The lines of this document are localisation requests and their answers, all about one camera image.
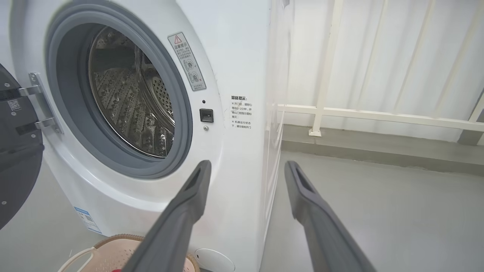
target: warning sticker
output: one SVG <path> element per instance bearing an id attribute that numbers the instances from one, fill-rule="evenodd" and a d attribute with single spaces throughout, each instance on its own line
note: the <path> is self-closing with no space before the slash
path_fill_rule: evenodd
<path id="1" fill-rule="evenodd" d="M 182 32 L 168 36 L 168 40 L 171 46 L 177 53 L 178 59 L 185 70 L 185 74 L 190 81 L 192 90 L 199 91 L 207 88 L 205 81 L 203 80 L 202 72 L 198 67 L 195 56 L 192 53 L 188 42 L 185 39 L 185 35 Z"/>
<path id="2" fill-rule="evenodd" d="M 94 220 L 92 219 L 91 215 L 87 211 L 83 209 L 79 209 L 77 207 L 74 207 L 74 209 L 76 210 L 82 222 L 84 223 L 84 225 L 86 225 L 88 229 L 102 234 L 100 229 L 97 227 L 96 223 L 94 223 Z"/>
<path id="3" fill-rule="evenodd" d="M 245 96 L 230 97 L 230 121 L 233 128 L 252 129 L 252 103 Z"/>

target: metal hinge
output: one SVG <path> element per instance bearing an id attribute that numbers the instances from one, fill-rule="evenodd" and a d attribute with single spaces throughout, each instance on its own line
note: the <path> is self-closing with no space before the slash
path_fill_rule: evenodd
<path id="1" fill-rule="evenodd" d="M 44 117 L 44 120 L 35 122 L 35 127 L 38 129 L 52 127 L 55 132 L 63 133 L 57 118 L 53 114 L 49 101 L 45 98 L 45 89 L 42 81 L 40 80 L 39 74 L 29 73 L 29 80 L 32 84 L 32 87 L 20 88 L 18 89 L 18 92 L 21 96 L 35 95 L 37 104 L 34 105 L 34 103 L 32 103 L 34 110 L 37 113 L 37 116 Z"/>

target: metal railing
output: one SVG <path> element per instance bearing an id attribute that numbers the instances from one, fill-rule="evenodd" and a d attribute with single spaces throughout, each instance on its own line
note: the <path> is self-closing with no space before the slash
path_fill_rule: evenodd
<path id="1" fill-rule="evenodd" d="M 479 6 L 474 12 L 473 18 L 471 20 L 470 26 L 467 29 L 466 35 L 462 44 L 460 45 L 459 51 L 457 56 L 452 64 L 451 70 L 447 76 L 445 84 L 442 88 L 442 91 L 439 94 L 439 98 L 437 100 L 437 104 L 433 110 L 433 114 L 430 116 L 420 116 L 420 115 L 409 115 L 409 114 L 399 114 L 400 102 L 404 93 L 407 90 L 407 83 L 408 79 L 410 78 L 411 73 L 414 70 L 415 60 L 418 58 L 419 53 L 422 48 L 422 44 L 424 41 L 425 34 L 428 29 L 429 21 L 432 16 L 432 12 L 435 7 L 436 0 L 429 0 L 427 9 L 425 12 L 425 17 L 423 23 L 420 27 L 420 32 L 417 38 L 416 45 L 413 49 L 413 53 L 411 56 L 410 63 L 407 67 L 407 71 L 405 73 L 405 77 L 403 83 L 400 87 L 396 102 L 393 106 L 392 112 L 381 112 L 381 111 L 367 111 L 361 110 L 361 102 L 362 99 L 365 97 L 365 93 L 368 88 L 369 79 L 372 76 L 373 67 L 375 64 L 376 59 L 376 52 L 378 52 L 378 46 L 380 45 L 380 37 L 381 37 L 381 29 L 385 24 L 385 15 L 387 12 L 388 7 L 388 0 L 383 1 L 383 7 L 381 9 L 377 32 L 375 38 L 373 40 L 373 46 L 370 53 L 370 59 L 368 65 L 366 67 L 366 72 L 364 75 L 363 84 L 359 93 L 357 106 L 355 109 L 346 109 L 346 108 L 331 108 L 325 107 L 326 103 L 326 95 L 328 93 L 331 72 L 333 68 L 333 59 L 334 53 L 336 51 L 336 42 L 338 39 L 338 32 L 340 28 L 340 21 L 343 11 L 343 0 L 335 0 L 333 6 L 333 17 L 331 21 L 330 27 L 330 34 L 328 39 L 328 44 L 326 46 L 326 50 L 322 52 L 324 63 L 320 63 L 322 65 L 322 74 L 320 85 L 318 87 L 318 99 L 316 106 L 301 106 L 301 105 L 287 105 L 287 104 L 279 104 L 279 110 L 285 112 L 292 112 L 292 113 L 304 113 L 304 114 L 313 114 L 315 115 L 313 127 L 309 130 L 309 135 L 311 136 L 321 136 L 320 126 L 321 126 L 321 119 L 323 116 L 338 116 L 338 117 L 349 117 L 349 118 L 358 118 L 358 119 L 370 119 L 370 120 L 378 120 L 378 121 L 391 121 L 391 122 L 400 122 L 400 123 L 410 123 L 410 124 L 421 124 L 421 125 L 429 125 L 429 126 L 437 126 L 437 127 L 447 127 L 447 128 L 456 128 L 456 129 L 463 129 L 463 130 L 472 130 L 472 131 L 481 131 L 484 132 L 484 123 L 477 122 L 477 118 L 481 114 L 482 110 L 484 109 L 484 99 L 479 99 L 471 117 L 468 121 L 458 120 L 458 119 L 448 119 L 448 118 L 440 118 L 439 115 L 441 114 L 442 106 L 446 101 L 449 90 L 451 85 L 455 80 L 455 75 L 457 74 L 464 55 L 469 47 L 470 41 L 474 36 L 478 21 L 481 18 L 481 15 L 484 11 L 484 0 L 479 2 Z"/>

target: beige basket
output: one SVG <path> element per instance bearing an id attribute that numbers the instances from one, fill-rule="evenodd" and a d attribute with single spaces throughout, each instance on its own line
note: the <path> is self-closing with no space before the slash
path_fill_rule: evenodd
<path id="1" fill-rule="evenodd" d="M 91 254 L 91 257 L 77 272 L 112 272 L 116 269 L 122 269 L 143 239 L 142 236 L 130 234 L 111 236 L 72 256 L 62 265 L 59 272 L 65 272 L 77 259 L 88 253 Z M 186 256 L 183 272 L 200 272 L 197 261 L 193 256 Z"/>

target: blue label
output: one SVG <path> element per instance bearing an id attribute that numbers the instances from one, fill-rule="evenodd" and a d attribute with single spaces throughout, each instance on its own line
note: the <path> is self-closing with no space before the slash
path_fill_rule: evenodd
<path id="1" fill-rule="evenodd" d="M 77 215 L 79 215 L 84 225 L 86 225 L 89 230 L 102 234 L 101 230 L 98 228 L 88 211 L 79 209 L 78 207 L 74 207 L 74 209 L 76 210 Z"/>

